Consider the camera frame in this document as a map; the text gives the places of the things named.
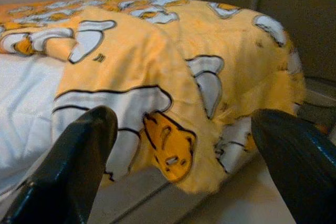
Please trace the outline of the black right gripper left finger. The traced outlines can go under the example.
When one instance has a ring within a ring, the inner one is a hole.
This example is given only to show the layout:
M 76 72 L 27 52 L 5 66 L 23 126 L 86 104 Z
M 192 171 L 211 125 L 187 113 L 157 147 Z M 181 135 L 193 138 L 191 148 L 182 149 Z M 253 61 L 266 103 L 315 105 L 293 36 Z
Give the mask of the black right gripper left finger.
M 98 106 L 71 122 L 2 203 L 2 223 L 87 223 L 118 132 Z

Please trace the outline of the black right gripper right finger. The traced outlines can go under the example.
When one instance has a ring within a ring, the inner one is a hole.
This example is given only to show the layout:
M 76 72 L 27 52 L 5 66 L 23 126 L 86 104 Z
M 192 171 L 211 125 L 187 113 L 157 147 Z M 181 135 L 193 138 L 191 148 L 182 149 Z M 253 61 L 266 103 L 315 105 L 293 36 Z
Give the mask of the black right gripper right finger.
M 335 145 L 313 124 L 280 110 L 251 116 L 255 144 L 296 223 L 335 223 Z

